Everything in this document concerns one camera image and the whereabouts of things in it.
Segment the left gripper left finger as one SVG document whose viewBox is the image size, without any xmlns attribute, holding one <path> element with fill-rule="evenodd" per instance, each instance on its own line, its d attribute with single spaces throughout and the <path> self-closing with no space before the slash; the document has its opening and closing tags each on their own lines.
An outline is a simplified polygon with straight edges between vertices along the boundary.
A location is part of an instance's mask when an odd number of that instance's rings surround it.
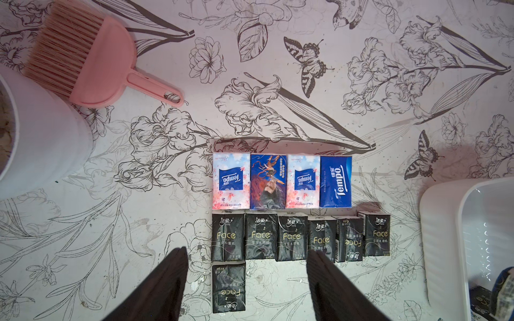
<svg viewBox="0 0 514 321">
<path fill-rule="evenodd" d="M 186 287 L 188 256 L 175 248 L 105 320 L 178 320 Z"/>
</svg>

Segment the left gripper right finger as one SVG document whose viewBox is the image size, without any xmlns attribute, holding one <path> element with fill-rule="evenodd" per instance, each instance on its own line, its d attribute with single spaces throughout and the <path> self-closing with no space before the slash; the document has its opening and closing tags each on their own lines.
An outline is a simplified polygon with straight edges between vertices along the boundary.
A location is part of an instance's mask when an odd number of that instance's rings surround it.
<svg viewBox="0 0 514 321">
<path fill-rule="evenodd" d="M 323 252 L 307 252 L 307 275 L 317 320 L 389 319 Z"/>
</svg>

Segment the pink white tissue pack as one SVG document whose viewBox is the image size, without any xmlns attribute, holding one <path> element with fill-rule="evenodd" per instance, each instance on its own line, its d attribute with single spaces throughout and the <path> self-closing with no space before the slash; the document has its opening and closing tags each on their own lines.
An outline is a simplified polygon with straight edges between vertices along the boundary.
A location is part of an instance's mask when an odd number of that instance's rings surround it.
<svg viewBox="0 0 514 321">
<path fill-rule="evenodd" d="M 250 153 L 213 154 L 212 208 L 250 209 Z"/>
<path fill-rule="evenodd" d="M 287 209 L 314 209 L 319 207 L 320 170 L 320 156 L 287 156 Z"/>
</svg>

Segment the blue red illustrated tissue pack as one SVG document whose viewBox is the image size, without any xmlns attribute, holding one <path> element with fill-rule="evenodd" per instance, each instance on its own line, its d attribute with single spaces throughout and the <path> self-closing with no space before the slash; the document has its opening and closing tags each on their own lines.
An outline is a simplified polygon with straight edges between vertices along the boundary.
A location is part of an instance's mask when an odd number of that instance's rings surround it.
<svg viewBox="0 0 514 321">
<path fill-rule="evenodd" d="M 286 155 L 250 155 L 250 209 L 286 208 Z"/>
</svg>

